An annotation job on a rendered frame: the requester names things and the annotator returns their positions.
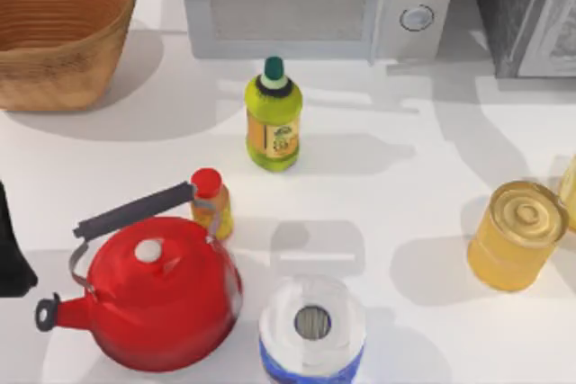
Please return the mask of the white and blue paper roll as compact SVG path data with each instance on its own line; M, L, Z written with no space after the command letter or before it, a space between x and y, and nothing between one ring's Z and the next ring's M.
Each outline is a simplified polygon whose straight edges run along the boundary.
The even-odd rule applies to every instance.
M335 278L285 278L258 322L270 384L353 384L366 340L365 309Z

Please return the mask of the brown woven basket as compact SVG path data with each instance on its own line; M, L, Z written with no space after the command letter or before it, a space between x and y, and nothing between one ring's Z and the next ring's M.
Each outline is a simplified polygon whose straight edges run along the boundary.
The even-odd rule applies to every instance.
M136 0L0 0L0 110L95 104L119 63Z

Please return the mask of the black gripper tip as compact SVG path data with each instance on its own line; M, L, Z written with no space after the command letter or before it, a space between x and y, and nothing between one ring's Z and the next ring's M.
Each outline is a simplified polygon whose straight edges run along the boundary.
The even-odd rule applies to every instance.
M36 287L38 277L18 246L0 181L0 298L21 298Z

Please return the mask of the red kettle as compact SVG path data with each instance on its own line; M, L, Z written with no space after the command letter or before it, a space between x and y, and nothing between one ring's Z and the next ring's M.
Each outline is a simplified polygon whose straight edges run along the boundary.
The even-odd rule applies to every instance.
M211 207L195 194L182 182L79 222L68 269L84 293L41 299L37 329L87 330L104 354L137 371L176 371L213 352L238 320L243 287L216 222L166 216L185 203Z

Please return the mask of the yellow can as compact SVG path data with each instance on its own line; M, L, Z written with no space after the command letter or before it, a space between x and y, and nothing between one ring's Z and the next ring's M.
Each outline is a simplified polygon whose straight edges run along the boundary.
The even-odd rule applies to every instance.
M490 196L467 250L474 275L496 290L519 291L538 277L568 230L559 198L540 183L512 181Z

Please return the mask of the pale microwave oven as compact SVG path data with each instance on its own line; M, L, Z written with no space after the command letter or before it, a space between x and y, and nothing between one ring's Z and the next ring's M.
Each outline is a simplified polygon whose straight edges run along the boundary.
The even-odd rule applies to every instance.
M377 26L376 57L380 59L428 59L438 51L450 0L383 0ZM419 4L435 13L434 22L424 31L410 32L400 25L401 13Z

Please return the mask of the microwave oven door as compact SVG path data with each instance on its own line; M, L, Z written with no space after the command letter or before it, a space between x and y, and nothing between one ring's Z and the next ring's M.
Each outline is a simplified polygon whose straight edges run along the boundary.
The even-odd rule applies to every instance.
M197 58L376 57L383 0L184 0Z

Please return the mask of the green bottle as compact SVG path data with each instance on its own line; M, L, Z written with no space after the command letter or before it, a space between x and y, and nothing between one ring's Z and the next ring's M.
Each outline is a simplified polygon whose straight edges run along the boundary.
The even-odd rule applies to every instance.
M247 84L246 147L251 159L270 172L292 166L300 151L303 97L300 87L284 72L284 61L272 56L264 71Z

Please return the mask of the microwave knob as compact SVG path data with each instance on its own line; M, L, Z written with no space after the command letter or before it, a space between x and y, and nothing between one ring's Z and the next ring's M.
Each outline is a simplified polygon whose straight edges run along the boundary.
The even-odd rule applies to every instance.
M410 32L424 31L434 20L434 11L423 4L405 9L400 15L401 27Z

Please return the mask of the small yellow red-capped bottle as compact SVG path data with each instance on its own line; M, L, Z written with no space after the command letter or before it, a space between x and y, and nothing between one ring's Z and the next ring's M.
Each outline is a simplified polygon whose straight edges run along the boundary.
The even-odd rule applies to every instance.
M208 228L215 218L220 222L216 238L223 242L233 229L230 193L221 174L214 168L203 167L196 170L191 183L196 187L196 202L191 205L193 220Z

